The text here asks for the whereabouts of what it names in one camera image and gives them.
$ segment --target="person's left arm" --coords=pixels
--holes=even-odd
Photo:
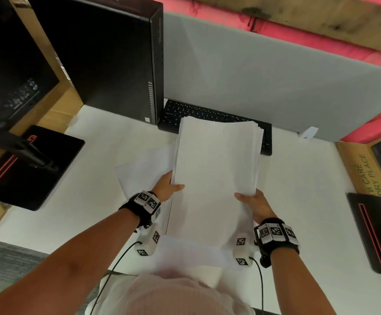
[[[170,185],[171,177],[163,175],[152,189],[162,202],[184,188]],[[124,208],[78,234],[0,293],[0,314],[75,314],[139,222]]]

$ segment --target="gray floor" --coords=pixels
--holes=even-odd
[[[7,243],[0,242],[0,292],[8,286],[14,284],[37,265],[39,265],[47,254],[36,252],[33,250],[16,247]],[[83,315],[85,308],[89,302],[97,296],[98,287],[90,293],[87,301],[83,304],[76,315]],[[260,310],[255,309],[256,314],[261,314]],[[264,315],[274,315],[270,312],[265,312]]]

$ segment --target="red outline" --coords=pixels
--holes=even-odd
[[[31,135],[27,140],[30,141],[30,142],[34,142],[36,140],[37,136],[36,135]],[[2,178],[2,176],[8,171],[9,168],[11,168],[11,166],[15,163],[15,161],[17,161],[18,157],[15,157],[14,155],[12,155],[11,157],[9,157],[9,159],[2,165],[2,167],[0,168],[0,179]]]
[[[380,255],[378,254],[376,244],[374,243],[374,238],[376,239],[376,242],[377,242],[377,245],[378,245],[378,247],[379,247],[380,252],[381,252],[381,246],[380,246],[380,243],[379,243],[379,239],[377,238],[376,232],[374,231],[374,228],[373,228],[372,222],[371,222],[371,220],[370,220],[369,214],[367,213],[366,206],[365,206],[364,204],[362,204],[362,203],[358,203],[358,206],[360,207],[361,215],[363,216],[363,219],[364,219],[364,222],[365,222],[365,224],[366,224],[367,230],[369,231],[370,238],[371,238],[371,240],[372,240],[374,249],[376,250],[377,257],[378,257],[379,262],[380,262],[380,264],[381,264]],[[372,228],[372,232],[373,232],[373,234],[374,234],[374,238],[373,238],[373,236],[372,236],[372,233],[371,233],[371,231],[370,231],[370,228],[369,228],[369,225],[368,225],[367,222],[370,224],[370,227]]]

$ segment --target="person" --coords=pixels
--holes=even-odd
[[[184,188],[171,185],[171,177],[172,172],[163,175],[151,190],[161,202]],[[235,197],[249,206],[259,224],[277,217],[259,190],[254,196],[236,193]],[[123,208],[78,234],[0,293],[0,314],[75,314],[139,223],[137,215]],[[335,315],[294,249],[277,248],[270,258],[282,315]],[[118,277],[109,281],[93,315],[254,314],[237,298],[190,278]]]

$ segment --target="forearm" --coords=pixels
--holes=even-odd
[[[282,315],[336,315],[295,250],[275,249],[271,262]]]
[[[122,209],[72,238],[0,294],[0,314],[74,314],[139,221]]]

